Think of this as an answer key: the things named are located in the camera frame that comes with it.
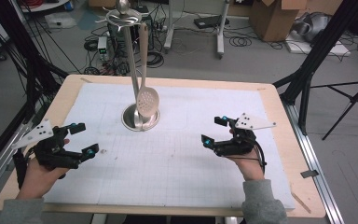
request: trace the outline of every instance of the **white paper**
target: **white paper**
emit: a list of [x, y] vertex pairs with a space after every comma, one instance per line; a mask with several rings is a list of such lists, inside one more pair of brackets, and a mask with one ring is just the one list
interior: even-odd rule
[[[98, 143], [100, 153], [59, 180], [46, 201], [123, 205], [241, 207], [243, 177], [234, 162], [203, 147], [200, 136], [229, 140], [229, 128], [213, 118], [247, 112], [267, 119], [257, 91], [155, 87], [160, 120], [146, 132], [121, 123], [135, 102], [130, 85], [86, 83], [64, 125], [84, 122], [87, 130], [69, 136], [70, 151]], [[266, 156], [266, 178], [274, 196], [295, 208], [270, 129], [255, 131]]]

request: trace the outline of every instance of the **wooden table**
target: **wooden table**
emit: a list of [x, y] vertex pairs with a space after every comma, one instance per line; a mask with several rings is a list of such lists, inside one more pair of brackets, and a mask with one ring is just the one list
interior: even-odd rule
[[[129, 77], [95, 77], [71, 75], [62, 84], [56, 98], [52, 102], [46, 118], [50, 118], [52, 125], [61, 126], [66, 115], [77, 97], [84, 83], [113, 83], [131, 84]], [[275, 87], [271, 84], [241, 83], [224, 81], [185, 80], [149, 78], [150, 86], [212, 88], [227, 90], [258, 91], [269, 120], [279, 125], [272, 129], [276, 146], [281, 156], [283, 168], [286, 172], [292, 195], [296, 202], [296, 209], [287, 212], [289, 217], [324, 217], [325, 211], [320, 195], [312, 178], [303, 178], [301, 172], [309, 168], [305, 163], [300, 146], [292, 130], [292, 126], [282, 107], [282, 103]], [[0, 210], [5, 199], [13, 199], [18, 193], [16, 172], [13, 172], [0, 193]], [[82, 213], [118, 213], [118, 214], [156, 214], [156, 215], [188, 215], [214, 217], [241, 217], [240, 209], [232, 208], [186, 208], [186, 207], [154, 207], [154, 206], [118, 206], [98, 204], [61, 204], [46, 203], [45, 211], [50, 212], [82, 212]]]

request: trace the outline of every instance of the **light stand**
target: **light stand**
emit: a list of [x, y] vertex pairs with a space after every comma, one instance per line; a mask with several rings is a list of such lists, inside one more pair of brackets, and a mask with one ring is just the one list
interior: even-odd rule
[[292, 75], [273, 83], [276, 88], [289, 83], [286, 91], [281, 94], [282, 101], [288, 105], [294, 105], [302, 92], [298, 126], [304, 135], [307, 135], [306, 120], [312, 77], [357, 14], [358, 0], [343, 0], [301, 66]]
[[323, 140], [327, 138], [327, 136], [337, 127], [337, 125], [342, 121], [342, 119], [344, 119], [344, 117], [348, 114], [348, 112], [350, 112], [350, 110], [353, 108], [353, 106], [358, 103], [358, 92], [354, 95], [348, 95], [347, 93], [340, 91], [334, 87], [336, 86], [348, 86], [348, 85], [353, 85], [353, 84], [358, 84], [358, 82], [346, 82], [346, 83], [337, 83], [337, 84], [331, 84], [331, 85], [321, 85], [321, 86], [313, 86], [311, 88], [322, 88], [322, 87], [327, 87], [330, 88], [333, 91], [338, 92], [341, 95], [344, 95], [346, 97], [348, 97], [350, 99], [351, 105], [348, 106], [348, 108], [344, 111], [344, 113], [339, 117], [339, 119], [337, 120], [337, 122], [333, 125], [333, 127], [328, 131], [328, 133], [324, 136], [324, 138], [322, 138]]

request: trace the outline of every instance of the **round metal base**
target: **round metal base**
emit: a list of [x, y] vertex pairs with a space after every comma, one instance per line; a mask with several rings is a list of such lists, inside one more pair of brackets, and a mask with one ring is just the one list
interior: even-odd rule
[[129, 105], [121, 116], [121, 122], [131, 131], [140, 132], [152, 129], [159, 121], [159, 110], [150, 118], [144, 118], [136, 110], [136, 104]]
[[117, 9], [114, 9], [106, 13], [105, 19], [107, 22], [118, 26], [120, 31], [121, 27], [141, 24], [142, 15], [134, 9], [129, 9], [127, 14], [120, 14]]

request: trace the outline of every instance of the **white mount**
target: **white mount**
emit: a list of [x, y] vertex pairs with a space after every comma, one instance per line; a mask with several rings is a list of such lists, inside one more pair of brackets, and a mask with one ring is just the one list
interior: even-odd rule
[[245, 130], [273, 128], [275, 126], [277, 126], [276, 122], [271, 122], [246, 113], [243, 113], [237, 123], [235, 123], [236, 128]]
[[34, 129], [28, 132], [17, 143], [12, 144], [12, 148], [25, 147], [33, 142], [38, 142], [53, 136], [53, 129], [51, 128], [50, 120], [44, 119]]

